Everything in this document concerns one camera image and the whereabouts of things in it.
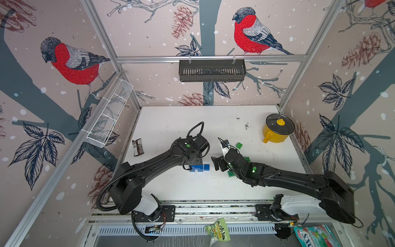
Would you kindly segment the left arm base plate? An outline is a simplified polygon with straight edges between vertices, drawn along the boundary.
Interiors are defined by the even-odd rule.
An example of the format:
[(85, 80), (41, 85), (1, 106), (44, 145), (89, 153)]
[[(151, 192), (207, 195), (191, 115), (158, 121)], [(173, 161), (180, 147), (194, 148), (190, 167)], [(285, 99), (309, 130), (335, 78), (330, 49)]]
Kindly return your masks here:
[(133, 211), (134, 222), (174, 222), (175, 205), (164, 205), (159, 207), (152, 215)]

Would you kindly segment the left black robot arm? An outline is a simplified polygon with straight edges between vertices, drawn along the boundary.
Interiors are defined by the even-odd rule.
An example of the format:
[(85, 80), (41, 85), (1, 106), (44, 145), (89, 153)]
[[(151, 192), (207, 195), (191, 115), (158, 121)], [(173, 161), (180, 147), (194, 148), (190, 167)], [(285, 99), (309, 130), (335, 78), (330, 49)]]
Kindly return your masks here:
[(169, 150), (142, 163), (131, 166), (128, 162), (120, 165), (116, 174), (99, 192), (96, 208), (102, 212), (118, 210), (121, 215), (140, 212), (146, 216), (158, 218), (161, 203), (153, 195), (144, 195), (143, 188), (154, 178), (176, 166), (199, 161), (204, 151), (210, 148), (202, 135), (176, 139)]

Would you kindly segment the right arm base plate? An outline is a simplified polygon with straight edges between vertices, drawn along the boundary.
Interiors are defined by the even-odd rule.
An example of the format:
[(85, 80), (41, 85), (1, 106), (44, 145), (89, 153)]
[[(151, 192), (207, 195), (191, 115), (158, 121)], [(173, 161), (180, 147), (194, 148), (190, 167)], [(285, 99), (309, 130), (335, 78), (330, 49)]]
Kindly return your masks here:
[(284, 212), (279, 207), (272, 207), (269, 204), (256, 204), (255, 205), (256, 214), (255, 217), (258, 221), (271, 221), (271, 222), (281, 222), (281, 221), (298, 221), (298, 215), (289, 215)]

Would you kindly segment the blue long lego brick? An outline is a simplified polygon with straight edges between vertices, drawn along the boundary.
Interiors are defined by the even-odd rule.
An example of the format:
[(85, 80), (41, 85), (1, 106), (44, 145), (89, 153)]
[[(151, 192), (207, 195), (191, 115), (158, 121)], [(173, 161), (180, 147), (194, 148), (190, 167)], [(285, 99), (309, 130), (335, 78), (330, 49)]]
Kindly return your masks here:
[(192, 165), (190, 172), (204, 172), (204, 165)]

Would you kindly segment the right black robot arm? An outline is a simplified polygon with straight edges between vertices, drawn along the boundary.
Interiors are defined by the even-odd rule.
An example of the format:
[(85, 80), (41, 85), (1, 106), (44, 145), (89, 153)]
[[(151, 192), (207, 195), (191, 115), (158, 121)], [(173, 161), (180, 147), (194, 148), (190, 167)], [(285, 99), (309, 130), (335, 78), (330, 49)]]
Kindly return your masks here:
[(248, 162), (234, 148), (227, 148), (223, 156), (212, 157), (212, 161), (215, 170), (229, 170), (251, 187), (279, 187), (307, 197), (300, 200), (293, 198), (282, 204), (284, 195), (277, 194), (268, 209), (256, 210), (256, 217), (260, 220), (297, 220), (300, 214), (316, 211), (325, 212), (338, 222), (356, 222), (354, 191), (334, 172), (326, 171), (318, 175), (281, 170), (262, 163)]

